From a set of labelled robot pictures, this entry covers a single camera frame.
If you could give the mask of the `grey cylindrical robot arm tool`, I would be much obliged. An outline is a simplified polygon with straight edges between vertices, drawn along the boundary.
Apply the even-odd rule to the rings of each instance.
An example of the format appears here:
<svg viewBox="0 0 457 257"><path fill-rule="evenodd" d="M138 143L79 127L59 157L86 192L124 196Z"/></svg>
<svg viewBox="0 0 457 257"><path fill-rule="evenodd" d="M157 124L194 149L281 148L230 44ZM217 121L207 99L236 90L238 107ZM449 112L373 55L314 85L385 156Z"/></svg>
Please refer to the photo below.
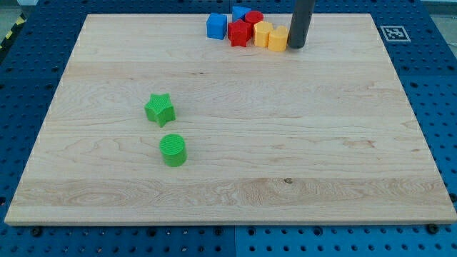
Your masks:
<svg viewBox="0 0 457 257"><path fill-rule="evenodd" d="M292 49L305 46L316 0L296 0L292 13L287 44Z"/></svg>

